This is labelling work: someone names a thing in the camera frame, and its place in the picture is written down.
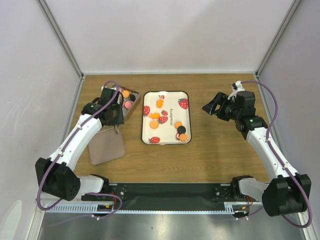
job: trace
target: white tray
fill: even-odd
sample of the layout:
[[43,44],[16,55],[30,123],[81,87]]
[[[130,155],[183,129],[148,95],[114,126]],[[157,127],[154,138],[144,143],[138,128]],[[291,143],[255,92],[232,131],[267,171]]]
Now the white tray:
[[[163,98],[163,106],[158,108],[156,106],[157,100]],[[143,97],[142,109],[142,141],[148,145],[169,145],[179,144],[185,145],[191,141],[191,122],[189,110],[189,96],[184,91],[149,91]],[[150,127],[150,114],[159,113],[161,117],[160,122],[167,121],[159,124],[158,128],[153,129]],[[185,127],[185,134],[187,135],[186,141],[179,139],[178,130],[175,127],[176,122],[181,122]]]

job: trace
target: gray floor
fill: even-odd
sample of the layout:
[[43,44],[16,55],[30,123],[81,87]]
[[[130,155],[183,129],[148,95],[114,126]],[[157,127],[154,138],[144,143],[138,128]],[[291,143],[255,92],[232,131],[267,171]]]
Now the gray floor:
[[46,213],[38,240],[305,240],[303,230],[264,211],[238,220],[214,214],[115,214],[107,219]]

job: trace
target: cable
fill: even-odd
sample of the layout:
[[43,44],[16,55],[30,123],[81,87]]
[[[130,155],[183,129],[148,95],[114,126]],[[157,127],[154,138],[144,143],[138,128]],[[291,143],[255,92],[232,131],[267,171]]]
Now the cable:
[[64,221],[60,221],[60,222],[57,222],[57,223],[54,223],[54,224],[50,224],[50,225],[47,225],[48,227],[55,227],[55,226],[58,226],[60,224],[65,224],[67,222],[70,222],[72,220],[75,220],[75,219],[79,219],[79,218],[84,218],[84,217],[92,217],[92,218],[95,218],[97,220],[100,220],[100,219],[105,219],[105,218],[108,218],[110,216],[112,216],[113,214],[115,214],[116,212],[118,212],[121,207],[122,207],[122,199],[120,197],[118,197],[117,195],[114,195],[114,194],[107,194],[107,193],[87,193],[87,195],[93,195],[93,196],[105,196],[105,197],[114,197],[116,199],[119,200],[120,202],[120,205],[118,206],[118,208],[110,213],[108,213],[107,215],[104,215],[104,216],[94,216],[93,214],[83,214],[83,215],[79,215],[79,216],[75,216],[75,217],[72,217],[72,218],[69,218],[67,220],[64,220]]
[[80,124],[80,127],[78,127],[70,136],[70,138],[66,141],[65,145],[62,147],[61,149],[61,153],[62,154],[58,154],[56,156],[56,158],[53,160],[53,162],[49,165],[49,167],[47,168],[47,170],[45,171],[41,182],[39,184],[39,189],[36,195],[36,204],[38,206],[39,209],[41,209],[42,211],[47,211],[52,209],[53,207],[55,207],[58,203],[61,202],[62,198],[60,198],[59,200],[57,200],[55,203],[53,203],[51,206],[49,207],[44,207],[41,205],[41,192],[42,192],[42,188],[44,187],[45,181],[51,171],[51,169],[54,167],[55,163],[59,160],[59,158],[63,155],[63,152],[66,150],[66,148],[68,147],[68,145],[71,143],[71,141],[74,139],[74,137],[76,136],[76,134],[82,129],[82,127],[91,119],[93,119],[95,116],[97,116],[98,114],[100,114],[103,110],[105,110],[111,103],[112,101],[116,98],[117,96],[117,92],[119,90],[119,86],[118,83],[116,81],[107,81],[104,85],[103,88],[105,88],[107,86],[107,84],[109,83],[114,83],[115,87],[116,87],[116,91],[114,92],[114,94],[112,95],[111,99],[101,108],[99,109],[97,112],[95,112],[94,114],[92,114],[90,117],[88,117],[86,120],[83,121],[83,123]]
[[262,87],[264,87],[272,96],[273,98],[273,101],[274,101],[274,105],[275,105],[275,112],[274,112],[274,116],[271,120],[271,123],[269,125],[269,127],[267,128],[266,130],[266,135],[265,135],[265,138],[267,140],[267,144],[270,148],[270,150],[273,152],[274,156],[278,159],[278,161],[281,163],[282,167],[284,167],[285,171],[288,173],[288,175],[292,178],[293,182],[296,184],[296,186],[298,187],[298,189],[300,190],[303,198],[304,198],[304,201],[306,203],[306,206],[307,206],[307,209],[308,209],[308,215],[309,215],[309,218],[308,218],[308,221],[306,224],[304,225],[299,225],[299,224],[296,224],[294,223],[293,221],[291,221],[290,219],[288,219],[285,215],[282,215],[283,218],[285,220],[287,220],[291,225],[297,227],[297,228],[307,228],[311,225],[312,223],[312,218],[313,218],[313,213],[312,213],[312,210],[311,210],[311,205],[310,205],[310,202],[309,202],[309,199],[308,199],[308,196],[306,194],[306,192],[304,191],[304,189],[302,188],[302,186],[300,185],[300,183],[297,181],[297,179],[294,177],[294,175],[289,171],[289,169],[286,167],[286,164],[284,163],[284,161],[281,159],[281,157],[278,155],[278,153],[276,152],[276,150],[274,149],[274,147],[272,146],[270,140],[269,140],[269,135],[270,135],[270,131],[271,131],[271,128],[272,126],[274,125],[275,123],[275,120],[276,120],[276,117],[278,115],[278,102],[277,102],[277,99],[276,99],[276,96],[274,95],[274,93],[271,91],[271,89],[269,87],[267,87],[265,84],[259,82],[259,81],[242,81],[241,84],[249,84],[249,83],[253,83],[253,84],[259,84],[261,85]]

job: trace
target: strawberry tray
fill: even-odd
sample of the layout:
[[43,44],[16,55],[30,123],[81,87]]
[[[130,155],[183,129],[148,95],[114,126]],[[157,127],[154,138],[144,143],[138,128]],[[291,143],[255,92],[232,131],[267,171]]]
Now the strawberry tray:
[[184,91],[149,91],[143,97],[142,141],[185,145],[191,141],[189,96]]

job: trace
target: gray wall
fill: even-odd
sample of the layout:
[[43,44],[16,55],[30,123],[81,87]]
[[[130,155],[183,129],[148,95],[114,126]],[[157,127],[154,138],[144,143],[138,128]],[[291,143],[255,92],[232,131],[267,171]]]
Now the gray wall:
[[[290,163],[312,180],[310,201],[319,228],[320,208],[320,1],[303,0],[260,80],[278,100],[275,122]],[[268,96],[274,113],[274,102]]]
[[0,239],[21,240],[36,209],[35,162],[61,143],[79,78],[37,1],[0,6]]

